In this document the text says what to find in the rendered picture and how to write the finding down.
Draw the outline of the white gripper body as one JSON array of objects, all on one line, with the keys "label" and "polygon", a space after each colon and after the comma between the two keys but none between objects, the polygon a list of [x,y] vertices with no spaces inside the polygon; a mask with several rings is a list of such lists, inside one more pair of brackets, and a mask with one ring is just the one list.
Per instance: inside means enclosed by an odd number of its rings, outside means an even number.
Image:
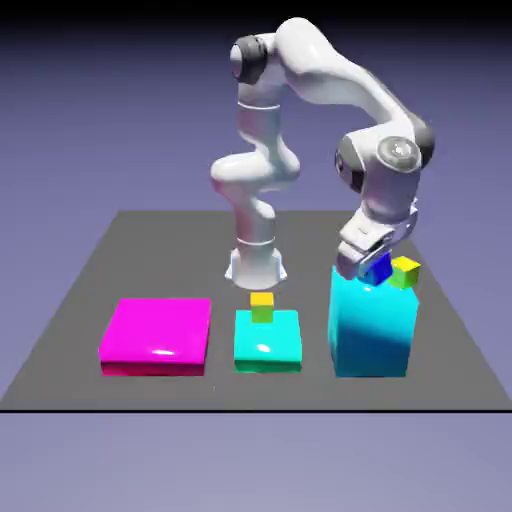
[{"label": "white gripper body", "polygon": [[340,244],[336,259],[339,274],[347,280],[363,277],[385,254],[408,238],[418,218],[411,210],[403,221],[383,224],[357,210],[340,230]]}]

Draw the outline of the small blue cube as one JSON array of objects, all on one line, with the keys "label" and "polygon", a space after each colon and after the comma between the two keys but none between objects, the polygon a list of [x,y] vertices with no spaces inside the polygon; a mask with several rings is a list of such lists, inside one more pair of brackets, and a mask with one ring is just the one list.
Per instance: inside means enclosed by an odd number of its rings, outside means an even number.
[{"label": "small blue cube", "polygon": [[391,253],[387,252],[376,260],[367,272],[358,279],[371,286],[379,286],[393,274]]}]

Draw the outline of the small yellow cube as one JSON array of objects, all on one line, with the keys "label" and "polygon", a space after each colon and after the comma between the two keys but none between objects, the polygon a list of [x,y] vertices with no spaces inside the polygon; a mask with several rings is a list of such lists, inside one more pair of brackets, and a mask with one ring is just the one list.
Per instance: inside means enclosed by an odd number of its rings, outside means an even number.
[{"label": "small yellow cube", "polygon": [[406,256],[400,256],[391,260],[392,275],[388,282],[390,285],[406,290],[414,287],[419,278],[421,264]]},{"label": "small yellow cube", "polygon": [[274,294],[272,292],[251,292],[250,308],[254,323],[271,323],[274,313]]}]

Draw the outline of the large tall cyan box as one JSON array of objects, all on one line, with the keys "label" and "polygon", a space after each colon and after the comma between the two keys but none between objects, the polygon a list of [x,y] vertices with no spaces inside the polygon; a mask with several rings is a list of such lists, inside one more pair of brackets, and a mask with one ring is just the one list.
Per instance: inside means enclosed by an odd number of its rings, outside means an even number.
[{"label": "large tall cyan box", "polygon": [[346,280],[333,269],[328,343],[335,375],[404,377],[418,309],[419,300],[411,288]]}]

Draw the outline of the large flat cyan box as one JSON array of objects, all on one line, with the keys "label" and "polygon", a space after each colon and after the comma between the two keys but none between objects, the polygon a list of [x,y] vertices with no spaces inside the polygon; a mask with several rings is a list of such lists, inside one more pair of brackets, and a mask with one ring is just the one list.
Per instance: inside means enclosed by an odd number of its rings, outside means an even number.
[{"label": "large flat cyan box", "polygon": [[234,325],[234,368],[238,373],[298,373],[303,350],[298,312],[278,310],[270,323],[238,310]]}]

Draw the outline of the large flat magenta box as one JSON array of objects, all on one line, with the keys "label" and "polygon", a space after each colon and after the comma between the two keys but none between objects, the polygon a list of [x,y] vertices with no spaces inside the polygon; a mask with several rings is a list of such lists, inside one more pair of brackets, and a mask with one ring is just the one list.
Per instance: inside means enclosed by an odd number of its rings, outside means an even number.
[{"label": "large flat magenta box", "polygon": [[122,298],[98,348],[106,376],[201,376],[208,298]]}]

